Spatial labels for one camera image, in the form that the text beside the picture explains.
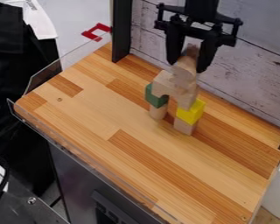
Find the wooden tabletop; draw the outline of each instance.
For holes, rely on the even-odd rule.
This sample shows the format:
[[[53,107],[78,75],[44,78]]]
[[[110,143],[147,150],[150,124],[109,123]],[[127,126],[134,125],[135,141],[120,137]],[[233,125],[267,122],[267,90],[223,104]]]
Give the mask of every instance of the wooden tabletop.
[[[148,114],[144,88],[160,68],[110,59],[108,44],[15,110],[169,222],[249,222],[280,162],[280,129],[201,91],[205,114],[185,136],[172,127],[174,101],[164,121]]]

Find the wooden plank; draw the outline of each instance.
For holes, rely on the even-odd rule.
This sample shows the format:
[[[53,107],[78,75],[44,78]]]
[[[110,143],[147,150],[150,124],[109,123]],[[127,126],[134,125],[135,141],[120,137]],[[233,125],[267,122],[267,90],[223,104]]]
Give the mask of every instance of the wooden plank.
[[[81,87],[73,84],[71,81],[60,75],[53,77],[48,81],[48,83],[70,97],[74,97],[83,90]]]
[[[126,132],[119,130],[109,141],[146,167],[149,167],[158,176],[166,179],[181,191],[200,201],[200,203],[220,216],[223,222],[241,223],[239,218],[233,220],[228,217],[250,216],[250,212],[245,208],[238,206],[220,192],[214,191],[212,187],[201,182],[199,178],[195,178],[191,173],[180,169],[171,160],[157,154],[154,150],[137,141]]]
[[[79,93],[48,81],[15,110],[170,223],[249,221],[279,163],[280,129],[202,91],[206,113],[182,135],[147,111],[144,89],[160,68],[110,54],[106,45],[57,76]]]
[[[119,95],[124,96],[125,98],[129,99],[130,101],[134,102],[135,104],[139,105],[144,109],[149,109],[150,104],[145,101],[144,99],[144,91],[135,91],[134,88],[130,87],[129,85],[125,84],[121,80],[114,80],[110,84],[107,85],[109,89],[112,89]]]

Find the natural wood block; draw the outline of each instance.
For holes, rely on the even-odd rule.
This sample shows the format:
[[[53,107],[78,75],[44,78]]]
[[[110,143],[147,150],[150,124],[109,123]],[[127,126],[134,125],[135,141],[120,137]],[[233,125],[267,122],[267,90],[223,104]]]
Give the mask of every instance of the natural wood block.
[[[162,120],[167,114],[167,109],[167,103],[160,108],[155,108],[153,105],[150,105],[150,116],[155,120]]]
[[[202,117],[205,106],[205,102],[200,99],[196,99],[195,103],[189,110],[178,108],[176,117],[190,125],[194,125]]]
[[[197,87],[192,89],[185,89],[175,85],[172,81],[173,74],[163,70],[152,82],[152,94],[161,97],[162,95],[169,95],[173,97],[178,106],[182,109],[188,110],[198,93]]]
[[[196,85],[196,64],[198,47],[196,45],[188,45],[183,56],[171,67],[174,74],[174,83],[182,88],[192,88]]]
[[[161,97],[156,97],[151,93],[151,83],[146,86],[145,89],[145,100],[149,102],[154,108],[158,109],[161,108],[163,105],[168,103],[169,96],[162,95]]]
[[[191,125],[191,124],[179,119],[178,117],[175,117],[173,127],[174,127],[174,129],[180,131],[181,133],[184,133],[184,134],[190,136],[194,132],[196,125],[197,125],[197,123]]]
[[[184,135],[149,116],[145,88],[161,69],[110,55],[106,45],[24,95],[16,113],[170,223],[248,222],[280,162],[280,129],[200,91],[205,113]]]

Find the wooden block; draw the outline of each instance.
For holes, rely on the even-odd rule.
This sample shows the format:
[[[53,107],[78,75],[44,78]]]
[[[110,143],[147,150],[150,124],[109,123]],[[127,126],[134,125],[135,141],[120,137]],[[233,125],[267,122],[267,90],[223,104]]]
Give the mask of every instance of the wooden block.
[[[183,88],[191,88],[192,83],[196,83],[197,55],[197,46],[188,45],[185,49],[184,56],[181,56],[172,66],[171,71],[174,73],[174,82],[177,85]]]
[[[189,110],[183,110],[182,108],[178,108],[176,117],[185,121],[186,123],[194,125],[202,117],[205,105],[205,102],[203,102],[200,99],[197,99]]]
[[[168,73],[165,70],[161,71],[152,82],[152,94],[156,97],[169,95],[177,101],[180,108],[189,110],[196,99],[198,93],[197,86],[192,89],[185,89],[175,85],[172,79],[172,73]]]
[[[155,108],[153,105],[150,105],[150,116],[156,120],[162,120],[167,114],[168,104],[164,104],[160,108]]]
[[[146,86],[145,89],[145,100],[153,105],[155,108],[160,108],[169,101],[168,95],[162,95],[161,97],[156,97],[151,93],[151,83]]]
[[[178,117],[175,117],[173,127],[174,127],[174,129],[180,131],[181,133],[184,133],[184,134],[190,136],[194,132],[196,125],[197,125],[197,123],[195,123],[194,125],[191,125],[191,124],[179,119]]]

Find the white painted wood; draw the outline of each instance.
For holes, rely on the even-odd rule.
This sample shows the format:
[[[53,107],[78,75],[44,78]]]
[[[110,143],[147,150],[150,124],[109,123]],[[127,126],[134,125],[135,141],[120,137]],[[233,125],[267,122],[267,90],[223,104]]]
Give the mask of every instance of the white painted wood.
[[[144,1],[146,5],[143,6],[143,11],[148,4],[156,8],[156,4],[161,2],[185,5],[185,0],[147,0]],[[243,20],[240,38],[280,54],[280,0],[220,0],[218,12]],[[146,16],[143,19],[147,19],[145,23],[149,24],[152,17]]]
[[[166,2],[175,4],[176,0]],[[170,70],[165,56],[165,35],[153,28],[158,13],[157,3],[157,0],[143,1],[142,14],[139,16],[138,13],[134,18],[141,23],[132,27],[136,34],[132,34],[132,52]],[[240,11],[237,9],[233,9],[235,12],[231,16]],[[165,13],[164,17],[169,18],[170,15]],[[199,44],[200,41],[187,38],[185,43]],[[199,84],[280,126],[280,56],[239,40],[236,48],[220,48],[213,64],[199,77]]]

